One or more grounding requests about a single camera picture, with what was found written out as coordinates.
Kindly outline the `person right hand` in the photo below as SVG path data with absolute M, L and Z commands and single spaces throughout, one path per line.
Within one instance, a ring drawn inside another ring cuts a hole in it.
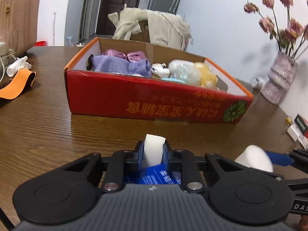
M 308 216 L 302 215 L 299 223 L 299 231 L 308 231 Z

